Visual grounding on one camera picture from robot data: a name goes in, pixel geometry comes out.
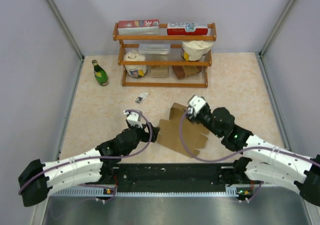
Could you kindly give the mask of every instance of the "clear plastic container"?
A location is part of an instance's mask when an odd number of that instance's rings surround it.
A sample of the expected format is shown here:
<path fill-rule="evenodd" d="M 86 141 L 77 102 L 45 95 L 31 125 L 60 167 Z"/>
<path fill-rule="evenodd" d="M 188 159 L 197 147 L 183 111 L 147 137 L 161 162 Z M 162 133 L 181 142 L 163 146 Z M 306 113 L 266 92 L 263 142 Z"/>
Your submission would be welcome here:
<path fill-rule="evenodd" d="M 140 43 L 139 53 L 167 55 L 170 53 L 170 44 Z"/>

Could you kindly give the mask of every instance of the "shelf rack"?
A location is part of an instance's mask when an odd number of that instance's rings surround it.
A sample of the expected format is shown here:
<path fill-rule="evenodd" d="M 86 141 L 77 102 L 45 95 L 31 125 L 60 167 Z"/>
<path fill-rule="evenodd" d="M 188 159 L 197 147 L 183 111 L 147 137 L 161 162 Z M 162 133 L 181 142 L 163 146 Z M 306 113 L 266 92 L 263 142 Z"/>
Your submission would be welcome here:
<path fill-rule="evenodd" d="M 167 24 L 159 24 L 160 29 L 166 29 Z M 212 65 L 211 50 L 205 55 L 202 61 L 185 61 L 182 57 L 173 60 L 146 60 L 146 61 L 124 61 L 127 49 L 137 49 L 138 43 L 126 44 L 124 40 L 151 40 L 151 41 L 216 41 L 217 32 L 215 23 L 208 24 L 210 32 L 208 35 L 119 35 L 118 23 L 114 25 L 113 40 L 119 41 L 120 49 L 118 56 L 118 65 L 123 66 L 122 86 L 136 87 L 178 87 L 178 88 L 207 88 L 208 87 L 208 67 Z M 181 44 L 171 44 L 172 49 L 181 49 Z M 181 82 L 127 82 L 127 70 L 125 65 L 146 65 L 146 66 L 201 66 L 204 76 L 204 83 L 181 83 Z"/>

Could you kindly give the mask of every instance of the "table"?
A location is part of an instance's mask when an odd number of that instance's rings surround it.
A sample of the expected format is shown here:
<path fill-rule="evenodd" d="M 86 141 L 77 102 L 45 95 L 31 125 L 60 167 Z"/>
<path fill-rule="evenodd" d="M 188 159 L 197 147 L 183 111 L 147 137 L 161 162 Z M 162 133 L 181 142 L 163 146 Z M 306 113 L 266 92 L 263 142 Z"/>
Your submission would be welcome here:
<path fill-rule="evenodd" d="M 102 87 L 94 77 L 91 61 L 95 59 L 107 72 L 110 83 Z M 113 139 L 127 127 L 123 114 L 126 109 L 139 109 L 154 125 L 168 119 L 174 102 L 187 105 L 196 94 L 205 97 L 212 109 L 226 107 L 235 122 L 262 139 L 283 147 L 263 78 L 253 52 L 213 53 L 208 69 L 208 88 L 122 87 L 123 68 L 117 65 L 117 55 L 86 56 L 69 123 L 61 159 L 84 153 L 102 142 Z M 149 92 L 141 104 L 135 100 Z M 143 148 L 140 143 L 136 149 Z M 218 159 L 231 154 L 213 134 L 199 156 Z M 122 163 L 196 163 L 197 160 L 179 154 L 157 143 L 143 153 L 123 159 Z"/>

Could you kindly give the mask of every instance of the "brown box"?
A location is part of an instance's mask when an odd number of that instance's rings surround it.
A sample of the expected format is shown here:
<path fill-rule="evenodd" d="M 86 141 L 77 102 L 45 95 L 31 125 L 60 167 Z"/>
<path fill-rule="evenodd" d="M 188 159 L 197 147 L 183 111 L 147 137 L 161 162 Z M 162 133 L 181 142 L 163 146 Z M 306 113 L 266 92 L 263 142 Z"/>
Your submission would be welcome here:
<path fill-rule="evenodd" d="M 150 75 L 152 78 L 165 78 L 169 75 L 168 66 L 154 65 L 150 66 Z"/>
<path fill-rule="evenodd" d="M 185 109 L 187 109 L 186 106 L 176 102 L 172 105 L 169 120 L 161 119 L 159 121 L 160 132 L 156 141 L 160 145 L 191 158 L 184 149 L 179 136 L 180 120 Z M 182 123 L 182 134 L 189 150 L 197 156 L 200 153 L 198 149 L 203 149 L 206 146 L 208 138 L 205 135 L 209 134 L 209 130 L 201 124 L 192 124 L 185 119 Z"/>
<path fill-rule="evenodd" d="M 184 79 L 201 72 L 202 66 L 172 66 L 177 79 Z"/>

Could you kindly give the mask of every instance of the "wooden shelf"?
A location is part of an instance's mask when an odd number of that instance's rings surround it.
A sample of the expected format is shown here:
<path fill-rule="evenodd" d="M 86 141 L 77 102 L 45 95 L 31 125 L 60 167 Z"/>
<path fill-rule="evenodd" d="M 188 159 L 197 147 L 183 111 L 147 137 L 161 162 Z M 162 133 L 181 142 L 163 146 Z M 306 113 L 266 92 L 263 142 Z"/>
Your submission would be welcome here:
<path fill-rule="evenodd" d="M 171 44 L 170 53 L 168 55 L 145 55 L 145 61 L 124 61 L 125 54 L 130 49 L 139 48 L 139 44 L 125 44 L 124 40 L 152 40 L 152 41 L 216 41 L 217 32 L 214 23 L 207 25 L 209 32 L 207 35 L 167 35 L 167 34 L 141 34 L 141 35 L 119 35 L 118 23 L 114 25 L 113 40 L 119 41 L 120 49 L 118 56 L 118 65 L 123 66 L 122 86 L 135 86 L 135 87 L 176 87 L 176 88 L 207 88 L 208 87 L 208 67 L 212 65 L 211 50 L 204 56 L 203 60 L 199 61 L 185 61 L 181 57 L 181 44 Z M 159 24 L 160 29 L 166 29 L 167 24 Z M 195 83 L 181 83 L 183 80 L 175 80 L 175 82 L 138 82 L 127 81 L 127 70 L 125 65 L 145 65 L 145 66 L 201 66 L 204 82 Z"/>
<path fill-rule="evenodd" d="M 166 29 L 166 23 L 159 24 L 159 28 Z M 169 41 L 216 41 L 217 31 L 216 24 L 208 24 L 210 29 L 209 35 L 154 35 L 154 34 L 141 34 L 141 35 L 119 35 L 118 23 L 115 24 L 113 29 L 113 40 L 169 40 Z"/>

